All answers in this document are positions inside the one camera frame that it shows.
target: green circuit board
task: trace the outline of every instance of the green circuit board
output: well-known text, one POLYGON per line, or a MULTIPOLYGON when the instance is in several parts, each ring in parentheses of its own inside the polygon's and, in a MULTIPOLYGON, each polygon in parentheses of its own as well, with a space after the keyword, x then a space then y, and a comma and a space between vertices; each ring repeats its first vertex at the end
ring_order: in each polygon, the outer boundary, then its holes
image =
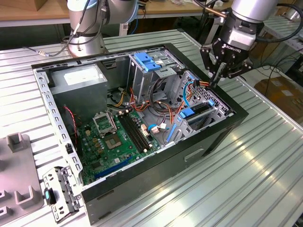
MULTIPOLYGON (((129 113, 129 116, 136 120, 137 125, 143 124, 136 112, 129 113)), ((147 152, 140 153, 119 122, 119 118, 113 116, 113 120, 117 127, 116 133, 109 133, 103 138, 93 120, 78 128, 82 147, 82 155, 79 155, 83 166, 81 175, 85 185, 94 182, 97 174, 111 167, 117 167, 126 162, 127 164, 132 163, 160 149, 156 139, 151 138, 146 139, 146 141, 152 147, 147 152)), ((97 124, 99 129, 110 127, 107 118, 100 119, 97 124)))

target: wooden shelf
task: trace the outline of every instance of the wooden shelf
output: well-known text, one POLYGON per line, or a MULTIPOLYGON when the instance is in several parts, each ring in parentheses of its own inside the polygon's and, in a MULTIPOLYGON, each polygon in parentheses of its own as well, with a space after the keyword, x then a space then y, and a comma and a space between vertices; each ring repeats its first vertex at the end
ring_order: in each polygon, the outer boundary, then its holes
MULTIPOLYGON (((219 10, 230 7, 232 1, 217 8, 219 10)), ((149 1, 146 4, 146 14, 186 14, 186 13, 202 13, 202 8, 193 3, 185 5, 176 5, 170 0, 164 2, 149 1)), ((48 0, 37 12, 24 9, 0 5, 0 21, 12 20, 43 20, 43 19, 62 19, 69 18, 69 11, 66 0, 48 0)))

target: aluminum extrusion table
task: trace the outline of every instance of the aluminum extrusion table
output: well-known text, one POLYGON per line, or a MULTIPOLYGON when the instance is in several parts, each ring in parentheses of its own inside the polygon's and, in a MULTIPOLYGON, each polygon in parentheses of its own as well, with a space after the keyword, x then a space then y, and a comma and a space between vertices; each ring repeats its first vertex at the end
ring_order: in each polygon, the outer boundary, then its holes
MULTIPOLYGON (((299 24, 300 22, 292 22, 283 16, 274 16, 264 21, 263 30, 276 38, 283 38, 293 33, 299 24)), ((303 29, 293 38, 284 41, 284 43, 296 51, 301 50, 300 53, 303 53, 303 42, 299 39, 301 34, 303 34, 303 29)))
MULTIPOLYGON (((177 30, 105 39, 110 51, 167 41, 203 68, 199 44, 177 30)), ((0 138, 18 131, 30 136, 42 191, 42 175, 66 162, 30 65, 67 58, 67 51, 55 58, 23 49, 0 52, 0 138)), ((243 80, 220 86, 249 112, 246 120, 215 152, 94 226, 291 226, 297 220, 303 212, 303 129, 243 80)), ((55 225, 46 203, 8 226, 45 224, 55 225)), ((59 226, 88 225, 81 207, 59 226)))

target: ram slot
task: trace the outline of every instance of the ram slot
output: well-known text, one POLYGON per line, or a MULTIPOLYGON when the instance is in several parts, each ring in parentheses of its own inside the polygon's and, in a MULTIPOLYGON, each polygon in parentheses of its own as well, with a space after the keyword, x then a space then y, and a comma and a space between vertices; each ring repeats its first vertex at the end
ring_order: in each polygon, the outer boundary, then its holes
POLYGON ((119 121, 140 153, 143 153, 144 150, 148 150, 150 148, 144 136, 138 130, 131 117, 121 116, 119 121))

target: cardboard box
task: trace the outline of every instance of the cardboard box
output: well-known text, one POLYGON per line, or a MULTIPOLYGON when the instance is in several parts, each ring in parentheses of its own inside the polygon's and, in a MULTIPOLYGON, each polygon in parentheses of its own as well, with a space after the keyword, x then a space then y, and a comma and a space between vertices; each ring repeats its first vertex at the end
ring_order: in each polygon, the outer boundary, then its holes
MULTIPOLYGON (((255 89, 264 94, 268 79, 255 85, 255 89)), ((267 98, 297 123, 303 123, 303 92, 288 79, 277 77, 270 79, 267 98)))
POLYGON ((47 0, 0 0, 0 5, 38 11, 47 0))

